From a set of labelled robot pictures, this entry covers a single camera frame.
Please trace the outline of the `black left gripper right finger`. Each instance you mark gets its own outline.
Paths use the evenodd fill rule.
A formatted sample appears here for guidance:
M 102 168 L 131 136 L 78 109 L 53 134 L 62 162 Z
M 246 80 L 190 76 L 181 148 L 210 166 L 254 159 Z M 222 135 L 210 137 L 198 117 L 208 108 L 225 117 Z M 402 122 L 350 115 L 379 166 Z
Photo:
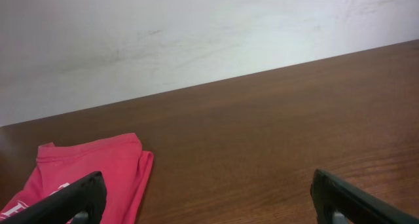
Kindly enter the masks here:
M 418 218 L 325 170 L 314 172 L 310 195 L 320 224 L 418 224 Z

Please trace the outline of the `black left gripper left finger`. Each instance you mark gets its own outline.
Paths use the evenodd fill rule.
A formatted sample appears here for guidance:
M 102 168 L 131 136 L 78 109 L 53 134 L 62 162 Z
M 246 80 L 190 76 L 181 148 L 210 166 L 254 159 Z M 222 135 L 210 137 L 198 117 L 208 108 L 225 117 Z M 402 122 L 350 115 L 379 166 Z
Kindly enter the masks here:
M 106 207 L 107 189 L 102 173 L 92 172 L 32 206 L 18 211 L 3 224 L 100 224 Z

